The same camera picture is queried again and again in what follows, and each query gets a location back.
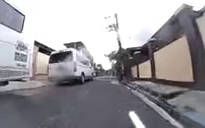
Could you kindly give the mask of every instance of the sidewalk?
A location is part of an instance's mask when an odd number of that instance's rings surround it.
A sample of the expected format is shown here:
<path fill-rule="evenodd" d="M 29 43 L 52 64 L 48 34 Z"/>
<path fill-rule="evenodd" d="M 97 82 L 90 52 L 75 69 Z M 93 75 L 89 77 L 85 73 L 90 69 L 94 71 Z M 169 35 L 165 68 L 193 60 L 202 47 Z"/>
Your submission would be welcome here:
<path fill-rule="evenodd" d="M 0 92 L 22 90 L 22 89 L 33 89 L 33 88 L 44 87 L 49 85 L 52 85 L 52 83 L 48 81 L 26 81 L 26 82 L 12 81 L 9 82 L 9 84 L 6 86 L 0 86 Z"/>
<path fill-rule="evenodd" d="M 174 106 L 181 115 L 205 127 L 205 91 L 194 91 L 147 81 L 133 81 L 130 84 L 154 96 L 166 98 L 164 100 L 167 104 Z"/>

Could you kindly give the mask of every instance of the white sky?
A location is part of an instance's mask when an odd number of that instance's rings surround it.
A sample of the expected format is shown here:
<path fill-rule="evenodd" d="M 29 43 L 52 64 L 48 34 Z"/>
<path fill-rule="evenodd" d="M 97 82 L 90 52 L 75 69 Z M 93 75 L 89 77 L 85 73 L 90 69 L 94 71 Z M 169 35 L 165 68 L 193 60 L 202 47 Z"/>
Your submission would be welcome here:
<path fill-rule="evenodd" d="M 24 33 L 54 48 L 83 41 L 105 69 L 104 54 L 117 50 L 116 34 L 104 17 L 118 14 L 123 47 L 141 46 L 183 3 L 200 9 L 205 0 L 7 0 L 26 15 Z"/>

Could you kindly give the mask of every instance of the white vehicle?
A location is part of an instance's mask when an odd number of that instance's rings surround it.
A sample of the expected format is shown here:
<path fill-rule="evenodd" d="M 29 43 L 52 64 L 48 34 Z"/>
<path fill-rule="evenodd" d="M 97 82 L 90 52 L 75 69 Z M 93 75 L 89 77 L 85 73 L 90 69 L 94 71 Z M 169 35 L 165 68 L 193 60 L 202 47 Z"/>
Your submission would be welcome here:
<path fill-rule="evenodd" d="M 30 47 L 24 43 L 25 16 L 0 0 L 0 85 L 30 77 Z"/>
<path fill-rule="evenodd" d="M 55 51 L 49 59 L 48 79 L 55 82 L 86 79 L 93 80 L 93 67 L 89 59 L 74 48 Z"/>

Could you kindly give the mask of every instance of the asphalt road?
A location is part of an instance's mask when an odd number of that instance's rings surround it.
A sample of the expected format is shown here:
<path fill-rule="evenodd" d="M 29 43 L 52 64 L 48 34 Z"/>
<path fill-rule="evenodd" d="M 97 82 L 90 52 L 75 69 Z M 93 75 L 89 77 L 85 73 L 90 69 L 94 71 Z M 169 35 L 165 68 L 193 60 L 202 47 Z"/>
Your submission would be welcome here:
<path fill-rule="evenodd" d="M 173 128 L 141 99 L 109 80 L 0 94 L 0 128 Z"/>

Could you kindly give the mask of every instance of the van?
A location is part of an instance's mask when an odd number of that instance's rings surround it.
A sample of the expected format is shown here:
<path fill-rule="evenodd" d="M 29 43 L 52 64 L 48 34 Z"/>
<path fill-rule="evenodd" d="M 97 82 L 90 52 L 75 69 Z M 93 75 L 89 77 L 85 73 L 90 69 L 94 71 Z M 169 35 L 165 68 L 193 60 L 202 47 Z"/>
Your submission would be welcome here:
<path fill-rule="evenodd" d="M 48 79 L 53 82 L 93 80 L 94 70 L 89 59 L 74 48 L 54 51 L 50 55 Z"/>

